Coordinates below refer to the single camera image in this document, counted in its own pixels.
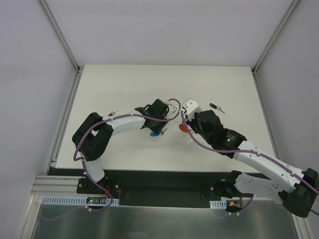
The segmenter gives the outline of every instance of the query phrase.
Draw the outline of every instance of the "small black object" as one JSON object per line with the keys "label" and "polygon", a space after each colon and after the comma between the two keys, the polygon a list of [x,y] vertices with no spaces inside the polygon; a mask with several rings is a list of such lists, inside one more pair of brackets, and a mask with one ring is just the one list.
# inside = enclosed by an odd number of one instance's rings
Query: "small black object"
{"label": "small black object", "polygon": [[210,103],[209,106],[212,107],[213,109],[217,109],[217,106],[214,105],[213,103]]}
{"label": "small black object", "polygon": [[[212,110],[195,113],[195,118],[187,121],[187,124],[215,149],[237,150],[239,145],[247,140],[240,133],[224,128],[219,117]],[[230,158],[234,156],[234,153],[220,154]]]}
{"label": "small black object", "polygon": [[[102,120],[102,117],[96,112],[89,114],[72,136],[75,146],[78,146],[80,140],[91,126]],[[112,126],[106,123],[96,126],[93,130],[98,131],[97,134],[94,135],[90,132],[80,147],[80,152],[85,156],[86,161],[94,161],[104,153],[113,133]]]}
{"label": "small black object", "polygon": [[[145,107],[135,108],[135,110],[140,112],[144,116],[164,120],[169,111],[169,107],[163,101],[157,99],[154,101],[153,104],[147,105]],[[154,133],[159,134],[167,123],[168,122],[159,122],[151,119],[146,119],[142,128],[149,128]]]}
{"label": "small black object", "polygon": [[236,213],[239,212],[240,210],[242,210],[243,208],[237,204],[233,204],[233,205],[228,205],[227,204],[227,208],[225,209],[225,211],[229,212],[229,213]]}
{"label": "small black object", "polygon": [[235,187],[236,179],[241,174],[239,171],[231,171],[227,179],[220,181],[214,185],[214,192],[226,198],[233,198],[238,195],[238,190]]}
{"label": "small black object", "polygon": [[[98,184],[105,189],[109,189],[109,192],[113,198],[116,198],[116,199],[120,198],[121,182],[117,178],[114,178],[114,179],[103,178],[98,182]],[[97,187],[95,184],[93,184],[91,180],[88,179],[87,177],[83,177],[83,178],[80,178],[78,181],[76,193],[103,195],[105,191],[103,191],[102,189]]]}
{"label": "small black object", "polygon": [[[318,173],[311,168],[308,168],[304,173],[303,179],[319,190]],[[283,200],[283,206],[292,214],[298,217],[306,218],[313,206],[317,194],[307,185],[301,182],[292,193],[285,191],[278,193]]]}

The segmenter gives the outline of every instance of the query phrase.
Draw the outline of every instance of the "red object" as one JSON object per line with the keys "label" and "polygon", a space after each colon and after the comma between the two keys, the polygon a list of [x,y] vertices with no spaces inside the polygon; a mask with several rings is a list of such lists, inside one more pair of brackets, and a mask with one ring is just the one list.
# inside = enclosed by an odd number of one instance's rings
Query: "red object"
{"label": "red object", "polygon": [[179,125],[179,129],[180,129],[181,131],[187,133],[187,129],[186,129],[186,127],[185,127],[185,125],[184,125],[183,123],[181,123],[181,124]]}

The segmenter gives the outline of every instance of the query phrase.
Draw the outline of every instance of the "metal frame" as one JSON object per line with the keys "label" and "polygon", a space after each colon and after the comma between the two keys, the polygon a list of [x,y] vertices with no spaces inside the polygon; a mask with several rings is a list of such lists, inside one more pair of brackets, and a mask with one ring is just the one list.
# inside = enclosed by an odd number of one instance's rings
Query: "metal frame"
{"label": "metal frame", "polygon": [[280,20],[275,32],[270,37],[270,39],[269,39],[269,41],[268,41],[263,53],[259,57],[259,59],[258,59],[258,61],[256,63],[256,66],[253,68],[253,73],[254,74],[256,74],[256,72],[260,68],[261,64],[264,62],[266,56],[271,51],[272,47],[274,46],[275,42],[277,41],[278,37],[280,36],[280,33],[282,32],[284,27],[287,25],[289,19],[291,18],[291,16],[293,15],[295,10],[297,9],[297,6],[300,3],[300,1],[301,0],[293,0],[291,2],[290,6],[288,7],[287,11],[285,12],[283,18]]}
{"label": "metal frame", "polygon": [[29,239],[34,230],[36,218],[41,206],[42,195],[31,195],[17,233],[19,239]]}
{"label": "metal frame", "polygon": [[[80,82],[80,78],[82,75],[83,67],[80,67],[65,39],[65,37],[62,34],[62,31],[57,23],[57,21],[54,18],[54,15],[48,6],[46,0],[37,0],[39,5],[41,6],[42,10],[44,11],[44,14],[46,15],[52,30],[54,31],[58,41],[60,42],[65,54],[67,55],[70,63],[72,64],[73,68],[76,71],[76,76],[74,78],[69,96],[67,98],[67,102],[64,107],[63,116],[61,117],[59,128],[56,133],[56,139],[55,142],[50,150],[50,156],[49,156],[49,162],[47,165],[46,174],[48,173],[51,166],[55,166],[56,158],[58,156],[58,152],[61,147],[62,139],[65,133],[65,129],[68,123],[68,119],[70,116],[70,112],[73,106],[73,102],[75,99],[75,95],[77,92],[77,88]],[[258,93],[258,97],[260,99],[260,104],[263,110],[263,114],[265,117],[267,129],[270,135],[271,143],[273,146],[273,150],[275,153],[275,156],[278,157],[278,152],[276,149],[276,145],[274,142],[273,134],[271,131],[271,127],[268,120],[268,113],[267,109],[264,105],[262,93],[259,89],[258,82],[255,78],[256,72],[264,62],[265,58],[267,57],[268,53],[271,51],[272,47],[276,43],[278,37],[280,36],[282,30],[287,25],[289,19],[291,18],[292,14],[296,10],[299,2],[301,0],[293,0],[290,4],[289,8],[285,12],[283,18],[281,19],[279,25],[277,26],[275,32],[271,36],[270,40],[267,43],[267,46],[265,47],[264,51],[262,52],[260,58],[258,59],[258,62],[256,63],[256,66],[253,68],[253,77],[256,85],[256,90]],[[76,188],[79,180],[79,176],[37,176],[31,195],[28,200],[27,208],[24,212],[22,223],[20,225],[20,228],[18,230],[17,238],[22,239],[28,239],[32,235],[32,231],[35,226],[37,214],[40,208],[40,204],[42,201],[43,195],[78,195],[76,194]],[[293,220],[295,222],[295,226],[298,232],[298,236],[301,239],[312,239],[314,236],[312,235],[312,231],[309,227],[308,221],[306,219],[298,218],[293,215]]]}
{"label": "metal frame", "polygon": [[73,68],[76,70],[76,71],[79,71],[80,69],[80,66],[78,65],[78,63],[76,62],[76,59],[68,45],[68,43],[66,42],[63,34],[62,34],[62,31],[57,23],[57,21],[55,20],[54,16],[53,16],[53,13],[48,5],[48,3],[46,2],[46,0],[37,0],[38,3],[40,4],[42,10],[44,11],[44,14],[45,16],[47,17],[53,31],[54,31],[54,34],[56,36],[56,38],[58,39],[58,41],[60,42],[67,58],[69,59],[70,63],[72,64]]}
{"label": "metal frame", "polygon": [[76,92],[77,92],[77,89],[79,87],[79,83],[81,80],[82,71],[83,71],[83,69],[80,68],[79,72],[76,73],[75,78],[73,80],[72,87],[71,87],[70,92],[68,94],[67,101],[66,101],[65,106],[64,106],[63,114],[62,114],[62,117],[60,119],[59,127],[57,130],[56,136],[55,136],[55,141],[50,149],[49,159],[48,159],[48,163],[46,166],[45,174],[48,173],[51,166],[55,166],[57,156],[59,154],[59,150],[60,150],[62,140],[63,140],[64,134],[65,134],[66,126],[68,124],[69,117],[71,114],[75,95],[76,95]]}

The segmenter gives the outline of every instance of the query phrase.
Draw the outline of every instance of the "key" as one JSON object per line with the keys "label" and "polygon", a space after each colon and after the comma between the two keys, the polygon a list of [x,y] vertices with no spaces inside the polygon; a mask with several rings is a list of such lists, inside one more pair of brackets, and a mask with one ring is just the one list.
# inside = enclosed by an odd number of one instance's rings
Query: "key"
{"label": "key", "polygon": [[108,114],[108,116],[113,116],[113,115],[115,115],[115,113],[116,113],[117,111],[112,111],[111,113]]}
{"label": "key", "polygon": [[209,106],[212,107],[213,109],[221,111],[225,114],[225,112],[222,110],[222,108],[220,106],[216,106],[213,103],[210,103]]}
{"label": "key", "polygon": [[225,113],[220,106],[217,106],[217,110]]}

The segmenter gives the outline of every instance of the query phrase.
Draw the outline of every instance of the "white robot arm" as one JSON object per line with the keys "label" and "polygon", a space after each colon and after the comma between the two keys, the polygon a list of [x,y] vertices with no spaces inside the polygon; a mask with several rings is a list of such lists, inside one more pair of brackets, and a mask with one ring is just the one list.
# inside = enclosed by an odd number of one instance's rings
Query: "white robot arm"
{"label": "white robot arm", "polygon": [[230,181],[221,182],[217,188],[214,187],[216,193],[232,197],[233,185],[239,192],[256,194],[280,202],[288,211],[299,217],[308,216],[317,194],[298,178],[305,180],[318,190],[319,177],[316,171],[310,168],[303,171],[266,154],[245,136],[224,128],[213,110],[202,111],[192,99],[183,104],[183,111],[184,114],[181,114],[183,122],[195,133],[200,134],[213,149],[197,141],[198,144],[243,162],[269,178],[262,179],[233,171]]}

